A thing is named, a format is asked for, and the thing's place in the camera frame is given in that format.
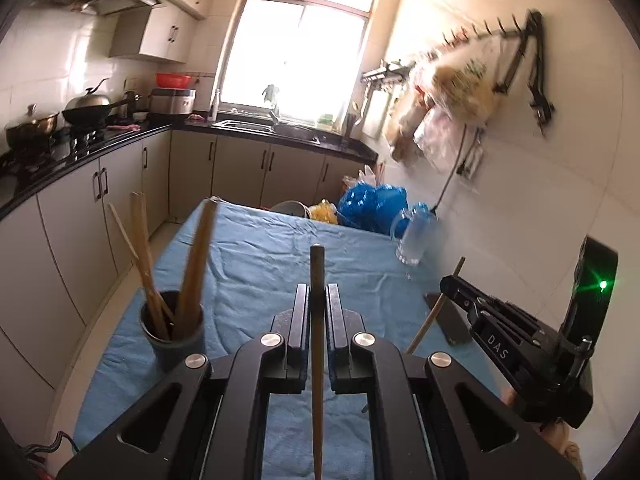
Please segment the person's right hand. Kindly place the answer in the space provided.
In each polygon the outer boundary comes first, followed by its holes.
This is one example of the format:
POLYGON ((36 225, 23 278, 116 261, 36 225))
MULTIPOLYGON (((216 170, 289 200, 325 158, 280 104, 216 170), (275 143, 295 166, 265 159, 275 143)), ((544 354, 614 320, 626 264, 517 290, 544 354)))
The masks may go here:
MULTIPOLYGON (((522 416, 524 414, 526 403, 516 393, 512 387, 506 387, 501 395, 501 400, 514 413, 522 416)), ((531 422, 530 426, 536 431, 548 444, 562 455, 573 467, 578 471, 580 478, 585 480, 584 464, 582 463, 582 454, 580 447, 576 442, 570 440, 570 426, 564 420, 558 422, 549 422, 548 424, 538 424, 531 422)))

